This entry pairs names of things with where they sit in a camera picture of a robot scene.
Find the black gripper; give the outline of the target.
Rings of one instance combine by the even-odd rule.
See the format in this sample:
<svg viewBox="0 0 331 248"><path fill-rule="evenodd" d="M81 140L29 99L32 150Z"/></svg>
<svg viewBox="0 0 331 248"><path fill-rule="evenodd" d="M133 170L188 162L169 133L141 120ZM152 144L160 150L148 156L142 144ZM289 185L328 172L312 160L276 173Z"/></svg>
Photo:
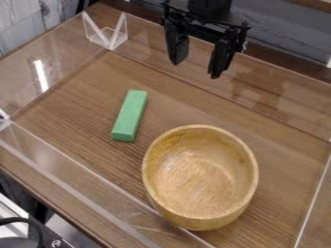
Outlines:
<svg viewBox="0 0 331 248"><path fill-rule="evenodd" d="M210 79L228 68L233 52L244 50L251 28L248 21L231 12L231 3L232 0L164 0L161 3L169 60L178 65L186 59L189 36L215 43L208 64Z"/></svg>

